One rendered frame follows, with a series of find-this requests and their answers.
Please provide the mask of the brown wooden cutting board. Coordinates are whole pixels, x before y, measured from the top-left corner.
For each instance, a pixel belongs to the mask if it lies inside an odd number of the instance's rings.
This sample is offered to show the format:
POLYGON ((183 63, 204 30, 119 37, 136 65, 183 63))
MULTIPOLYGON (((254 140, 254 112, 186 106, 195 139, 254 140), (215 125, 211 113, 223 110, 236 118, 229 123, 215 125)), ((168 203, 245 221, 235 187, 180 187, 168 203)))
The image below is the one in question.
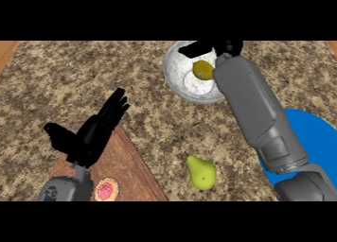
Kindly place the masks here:
MULTIPOLYGON (((60 176, 74 176, 72 166, 74 164, 66 160, 66 155, 62 153, 50 171, 50 179, 60 176)), ((94 199, 94 187, 105 178, 114 178, 118 182, 115 201, 159 201, 168 199, 121 126, 116 126, 100 158, 88 170, 93 181, 90 200, 97 201, 94 199)))

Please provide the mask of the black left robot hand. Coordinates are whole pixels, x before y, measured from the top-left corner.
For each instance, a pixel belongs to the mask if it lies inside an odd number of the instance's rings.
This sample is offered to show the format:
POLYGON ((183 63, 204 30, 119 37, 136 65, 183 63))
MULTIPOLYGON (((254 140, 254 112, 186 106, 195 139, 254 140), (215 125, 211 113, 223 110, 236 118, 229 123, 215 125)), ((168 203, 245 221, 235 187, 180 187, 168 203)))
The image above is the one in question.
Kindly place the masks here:
POLYGON ((72 164, 84 168, 90 168, 97 162, 118 122, 130 108, 124 93, 125 90, 116 88, 99 113, 88 118, 77 132, 56 123, 44 125, 51 147, 66 155, 72 164))

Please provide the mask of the white marble bowl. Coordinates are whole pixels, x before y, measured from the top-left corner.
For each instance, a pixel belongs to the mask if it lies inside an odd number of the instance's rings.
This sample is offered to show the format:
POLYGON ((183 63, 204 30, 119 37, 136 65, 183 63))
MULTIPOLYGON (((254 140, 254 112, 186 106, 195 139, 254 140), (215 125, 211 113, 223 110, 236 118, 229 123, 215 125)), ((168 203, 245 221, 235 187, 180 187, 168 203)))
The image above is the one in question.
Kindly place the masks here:
POLYGON ((215 50, 211 50, 202 56, 189 59, 179 53, 179 48, 193 43, 193 41, 177 41, 168 48, 164 59, 164 75, 168 87, 174 93, 189 102, 196 104, 214 104, 224 100, 215 82, 201 80, 193 74, 193 63, 207 61, 215 65, 215 50))

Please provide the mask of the pink frosted cupcake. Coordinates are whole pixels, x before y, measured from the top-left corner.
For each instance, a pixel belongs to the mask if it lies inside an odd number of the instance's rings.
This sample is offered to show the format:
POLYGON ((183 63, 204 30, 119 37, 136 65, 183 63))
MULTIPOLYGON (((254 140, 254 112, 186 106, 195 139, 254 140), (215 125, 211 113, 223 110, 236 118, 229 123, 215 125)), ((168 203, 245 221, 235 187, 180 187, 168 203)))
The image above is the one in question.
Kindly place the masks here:
POLYGON ((118 196, 118 182, 114 178, 105 178, 94 187, 94 199, 97 201, 115 201, 118 196))

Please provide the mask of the blue plate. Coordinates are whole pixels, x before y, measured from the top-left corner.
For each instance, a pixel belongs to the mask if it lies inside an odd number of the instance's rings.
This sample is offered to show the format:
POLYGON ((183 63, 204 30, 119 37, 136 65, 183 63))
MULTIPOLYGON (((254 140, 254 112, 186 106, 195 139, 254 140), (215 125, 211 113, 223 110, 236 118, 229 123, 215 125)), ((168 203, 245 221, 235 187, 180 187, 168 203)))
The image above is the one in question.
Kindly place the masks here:
POLYGON ((286 110, 286 118, 307 153, 307 164, 282 173, 263 168, 280 201, 337 201, 337 129, 320 117, 286 110))

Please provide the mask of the yellow lemon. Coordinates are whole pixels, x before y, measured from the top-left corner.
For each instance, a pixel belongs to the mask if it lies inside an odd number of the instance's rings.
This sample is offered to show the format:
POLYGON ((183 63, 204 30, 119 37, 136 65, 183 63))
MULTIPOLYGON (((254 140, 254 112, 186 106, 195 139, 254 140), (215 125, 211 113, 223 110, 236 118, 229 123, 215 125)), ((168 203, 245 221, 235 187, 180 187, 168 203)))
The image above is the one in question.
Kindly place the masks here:
POLYGON ((214 72, 214 67, 208 61, 199 60, 193 63, 193 74, 198 79, 211 80, 213 72, 214 72))

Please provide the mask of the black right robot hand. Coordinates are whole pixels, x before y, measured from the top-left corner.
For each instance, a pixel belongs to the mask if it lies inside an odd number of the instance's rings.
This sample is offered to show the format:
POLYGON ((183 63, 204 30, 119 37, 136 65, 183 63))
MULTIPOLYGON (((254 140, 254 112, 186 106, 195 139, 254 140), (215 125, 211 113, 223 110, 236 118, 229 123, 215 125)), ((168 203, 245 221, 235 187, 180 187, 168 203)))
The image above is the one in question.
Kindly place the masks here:
POLYGON ((227 54, 236 57, 242 53, 244 41, 196 41, 189 45, 179 48, 177 52, 187 58, 196 58, 198 56, 215 51, 217 56, 227 54))

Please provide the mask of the green pear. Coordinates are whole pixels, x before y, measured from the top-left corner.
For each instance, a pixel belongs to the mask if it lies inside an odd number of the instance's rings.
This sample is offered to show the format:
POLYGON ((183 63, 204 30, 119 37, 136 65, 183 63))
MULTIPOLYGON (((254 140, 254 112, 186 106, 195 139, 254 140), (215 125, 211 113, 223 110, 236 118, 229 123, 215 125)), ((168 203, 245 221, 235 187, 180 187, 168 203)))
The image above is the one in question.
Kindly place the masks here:
POLYGON ((187 157, 187 168, 193 186, 202 191, 210 190, 217 182, 217 169, 214 164, 190 155, 187 157))

